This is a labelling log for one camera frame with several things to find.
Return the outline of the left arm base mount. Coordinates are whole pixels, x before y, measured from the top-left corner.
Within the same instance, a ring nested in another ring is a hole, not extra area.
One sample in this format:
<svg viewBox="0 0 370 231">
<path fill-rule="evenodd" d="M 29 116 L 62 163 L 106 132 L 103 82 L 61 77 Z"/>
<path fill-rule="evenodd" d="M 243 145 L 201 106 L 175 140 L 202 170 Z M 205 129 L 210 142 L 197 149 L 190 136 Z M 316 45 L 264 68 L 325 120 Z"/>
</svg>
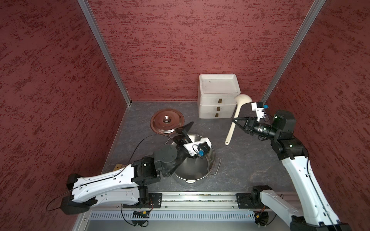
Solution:
<svg viewBox="0 0 370 231">
<path fill-rule="evenodd" d="M 144 193 L 139 196 L 138 202 L 132 206 L 122 205 L 122 208 L 161 208 L 162 204 L 162 193 Z"/>
</svg>

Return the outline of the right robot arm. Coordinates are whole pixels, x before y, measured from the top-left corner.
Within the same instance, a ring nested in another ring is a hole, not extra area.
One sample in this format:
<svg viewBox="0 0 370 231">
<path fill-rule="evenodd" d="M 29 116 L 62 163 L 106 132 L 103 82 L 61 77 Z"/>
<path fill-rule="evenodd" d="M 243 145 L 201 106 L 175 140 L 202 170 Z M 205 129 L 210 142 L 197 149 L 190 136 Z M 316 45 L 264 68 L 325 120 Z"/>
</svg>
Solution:
<svg viewBox="0 0 370 231">
<path fill-rule="evenodd" d="M 279 197 L 270 187 L 257 186 L 256 201 L 278 215 L 292 231 L 349 231 L 329 205 L 312 170 L 305 146 L 294 136 L 296 119 L 289 111 L 278 110 L 272 123 L 257 117 L 238 117 L 233 123 L 249 135 L 270 140 L 271 147 L 286 168 L 301 203 L 301 210 Z"/>
</svg>

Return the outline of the steel pot lid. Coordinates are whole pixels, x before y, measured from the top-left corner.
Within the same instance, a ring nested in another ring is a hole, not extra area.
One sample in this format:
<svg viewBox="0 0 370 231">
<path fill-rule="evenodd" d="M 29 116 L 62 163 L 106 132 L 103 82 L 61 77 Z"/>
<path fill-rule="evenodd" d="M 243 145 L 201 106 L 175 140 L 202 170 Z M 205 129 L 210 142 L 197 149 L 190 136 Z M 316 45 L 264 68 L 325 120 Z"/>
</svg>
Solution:
<svg viewBox="0 0 370 231">
<path fill-rule="evenodd" d="M 183 114 L 175 109 L 166 108 L 157 111 L 150 120 L 153 132 L 159 135 L 170 135 L 175 129 L 182 127 L 185 123 Z"/>
</svg>

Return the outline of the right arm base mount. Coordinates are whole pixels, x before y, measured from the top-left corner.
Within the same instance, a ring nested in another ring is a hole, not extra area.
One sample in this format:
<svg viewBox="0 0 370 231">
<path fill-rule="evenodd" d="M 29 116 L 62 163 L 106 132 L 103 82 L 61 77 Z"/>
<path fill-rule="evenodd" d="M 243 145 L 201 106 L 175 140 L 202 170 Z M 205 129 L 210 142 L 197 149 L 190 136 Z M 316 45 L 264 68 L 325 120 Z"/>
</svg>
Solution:
<svg viewBox="0 0 370 231">
<path fill-rule="evenodd" d="M 263 208 L 258 193 L 237 193 L 236 194 L 237 204 L 239 209 L 257 209 Z"/>
</svg>

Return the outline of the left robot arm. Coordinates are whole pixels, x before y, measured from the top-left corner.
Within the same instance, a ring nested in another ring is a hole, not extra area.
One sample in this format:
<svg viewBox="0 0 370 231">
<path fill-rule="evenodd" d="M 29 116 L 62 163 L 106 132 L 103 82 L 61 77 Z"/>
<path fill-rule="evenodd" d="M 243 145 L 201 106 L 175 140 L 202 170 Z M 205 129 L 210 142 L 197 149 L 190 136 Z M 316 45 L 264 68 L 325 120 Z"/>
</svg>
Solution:
<svg viewBox="0 0 370 231">
<path fill-rule="evenodd" d="M 67 215 L 83 213 L 95 205 L 97 196 L 109 191 L 146 186 L 157 183 L 161 176 L 172 176 L 178 167 L 190 157 L 185 148 L 186 142 L 191 142 L 188 132 L 194 123 L 190 122 L 176 129 L 177 136 L 173 142 L 165 145 L 152 155 L 133 162 L 121 170 L 84 178 L 78 174 L 68 177 L 67 187 L 71 195 L 62 199 L 61 210 Z"/>
</svg>

